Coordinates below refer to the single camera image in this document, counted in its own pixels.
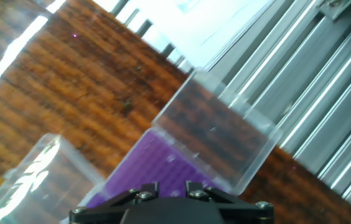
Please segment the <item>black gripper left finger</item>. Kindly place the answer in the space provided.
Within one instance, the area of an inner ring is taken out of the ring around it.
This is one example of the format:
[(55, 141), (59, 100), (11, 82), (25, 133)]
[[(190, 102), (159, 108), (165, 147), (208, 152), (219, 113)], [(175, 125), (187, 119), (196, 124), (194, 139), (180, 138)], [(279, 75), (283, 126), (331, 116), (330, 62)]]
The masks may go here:
[(126, 211), (139, 203), (159, 198), (159, 183), (142, 184), (129, 189), (96, 207), (77, 207), (69, 211), (71, 224), (120, 223)]

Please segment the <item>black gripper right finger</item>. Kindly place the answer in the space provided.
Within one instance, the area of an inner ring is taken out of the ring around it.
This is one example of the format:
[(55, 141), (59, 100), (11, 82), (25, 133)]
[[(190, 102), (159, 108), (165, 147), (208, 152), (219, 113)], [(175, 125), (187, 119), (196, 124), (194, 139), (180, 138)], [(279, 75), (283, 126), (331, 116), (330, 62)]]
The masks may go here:
[(225, 223), (275, 224), (274, 206), (265, 201), (248, 203), (216, 187), (201, 182), (185, 182), (185, 196), (213, 205)]

